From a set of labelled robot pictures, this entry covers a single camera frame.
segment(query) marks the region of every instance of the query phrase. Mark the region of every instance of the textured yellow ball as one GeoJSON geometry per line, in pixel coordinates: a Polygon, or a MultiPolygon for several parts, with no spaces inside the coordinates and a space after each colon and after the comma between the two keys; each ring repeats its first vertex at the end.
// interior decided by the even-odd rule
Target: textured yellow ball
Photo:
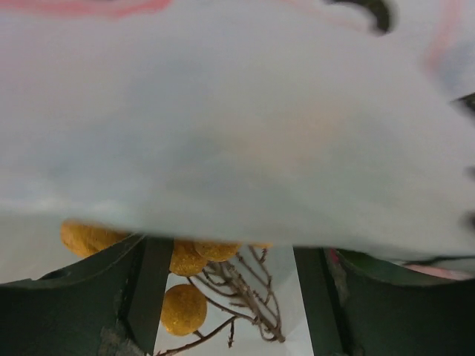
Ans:
{"type": "Polygon", "coordinates": [[[240,248],[240,243],[213,243],[211,241],[195,241],[194,249],[209,261],[224,262],[233,257],[240,248]]]}
{"type": "Polygon", "coordinates": [[[61,241],[79,257],[89,257],[124,240],[125,232],[108,230],[99,225],[85,225],[77,220],[66,220],[61,226],[61,241]]]}
{"type": "Polygon", "coordinates": [[[174,241],[170,272],[178,276],[190,277],[201,272],[208,260],[201,257],[191,241],[174,241]]]}
{"type": "Polygon", "coordinates": [[[271,248],[273,247],[274,244],[272,243],[253,243],[251,244],[252,247],[257,247],[257,248],[271,248]]]}
{"type": "Polygon", "coordinates": [[[185,336],[197,331],[205,322],[206,297],[190,284],[179,284],[166,291],[160,321],[168,333],[185,336]]]}

